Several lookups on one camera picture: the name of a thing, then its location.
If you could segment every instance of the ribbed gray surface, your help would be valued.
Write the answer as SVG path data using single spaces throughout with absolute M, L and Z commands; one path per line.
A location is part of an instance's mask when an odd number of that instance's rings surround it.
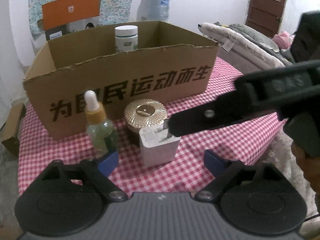
M 23 240 L 50 239 L 26 234 Z M 296 234 L 267 238 L 232 228 L 216 208 L 194 201 L 189 193 L 134 193 L 113 203 L 103 217 L 81 233 L 54 239 L 68 240 L 302 240 Z

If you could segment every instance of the gold container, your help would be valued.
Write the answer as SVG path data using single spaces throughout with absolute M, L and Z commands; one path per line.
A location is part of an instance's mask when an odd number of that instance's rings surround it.
M 129 103 L 124 110 L 125 122 L 130 130 L 129 139 L 134 144 L 139 144 L 140 129 L 161 124 L 167 117 L 167 110 L 157 100 L 144 98 Z

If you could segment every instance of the red and white gingham fabric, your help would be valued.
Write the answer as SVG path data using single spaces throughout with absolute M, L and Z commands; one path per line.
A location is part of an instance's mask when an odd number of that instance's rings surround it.
M 168 114 L 214 100 L 217 95 L 234 89 L 233 80 L 240 75 L 231 65 L 217 58 L 207 90 L 167 104 Z M 227 159 L 254 164 L 278 132 L 281 123 L 276 114 L 270 114 L 242 124 L 183 136 L 174 161 L 147 169 L 142 166 L 139 149 L 127 139 L 124 121 L 117 120 L 115 126 L 119 133 L 119 166 L 109 179 L 131 195 L 134 191 L 198 191 L 213 179 L 203 165 L 205 149 L 213 149 Z M 32 106 L 28 106 L 20 141 L 20 194 L 52 160 L 61 159 L 65 164 L 74 164 L 94 157 L 95 152 L 85 133 L 54 141 Z

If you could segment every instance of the black printed character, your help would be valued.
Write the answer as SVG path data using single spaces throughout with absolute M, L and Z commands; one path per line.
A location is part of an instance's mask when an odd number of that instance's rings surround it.
M 207 71 L 208 69 L 211 69 L 211 67 L 208 67 L 208 65 L 201 66 L 201 67 L 198 69 L 198 72 L 196 73 L 196 76 L 198 76 L 198 77 L 197 77 L 197 78 L 194 78 L 193 80 L 200 80 L 200 79 L 206 78 L 206 74 L 209 73 L 209 72 Z
M 176 85 L 189 82 L 195 69 L 195 67 L 182 69 L 176 81 Z
M 138 79 L 134 79 L 130 96 L 133 97 L 150 92 L 152 82 L 153 76 L 142 77 L 139 82 Z
M 170 87 L 172 85 L 172 82 L 173 82 L 176 74 L 177 74 L 176 71 L 170 71 L 170 72 L 165 72 L 165 73 L 159 74 L 159 76 L 166 76 L 166 77 L 157 79 L 156 80 L 157 83 L 156 83 L 155 88 L 153 90 L 158 90 L 161 88 Z
M 94 92 L 99 98 L 100 88 L 95 89 Z M 76 114 L 82 113 L 85 109 L 84 93 L 76 95 Z
M 71 102 L 63 103 L 63 100 L 59 100 L 58 104 L 51 104 L 50 112 L 54 111 L 52 122 L 57 121 L 59 113 L 63 114 L 64 117 L 69 117 L 72 115 Z
M 103 100 L 102 104 L 110 104 L 112 103 L 109 98 L 118 97 L 119 100 L 123 100 L 123 95 L 125 94 L 125 89 L 127 88 L 128 81 L 123 81 L 121 83 L 112 84 L 110 86 L 104 87 Z

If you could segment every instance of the black circular disc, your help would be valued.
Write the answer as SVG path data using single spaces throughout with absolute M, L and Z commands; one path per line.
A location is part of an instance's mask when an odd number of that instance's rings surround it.
M 240 230 L 264 236 L 296 230 L 306 212 L 299 193 L 275 188 L 272 181 L 233 187 L 222 196 L 220 209 Z
M 101 210 L 99 194 L 86 189 L 73 193 L 23 194 L 16 203 L 15 214 L 23 231 L 41 236 L 64 236 L 92 224 Z

